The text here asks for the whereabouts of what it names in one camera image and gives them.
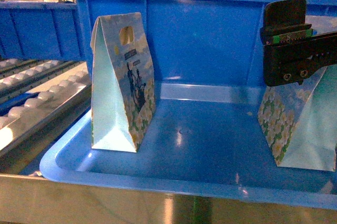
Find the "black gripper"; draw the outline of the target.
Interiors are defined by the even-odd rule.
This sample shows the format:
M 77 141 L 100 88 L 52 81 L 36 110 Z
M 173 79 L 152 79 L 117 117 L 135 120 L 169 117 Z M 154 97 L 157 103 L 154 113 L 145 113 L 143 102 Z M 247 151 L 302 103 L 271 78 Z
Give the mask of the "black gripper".
M 269 3 L 263 13 L 263 79 L 267 86 L 302 84 L 336 64 L 336 32 L 316 35 L 306 23 L 306 0 Z

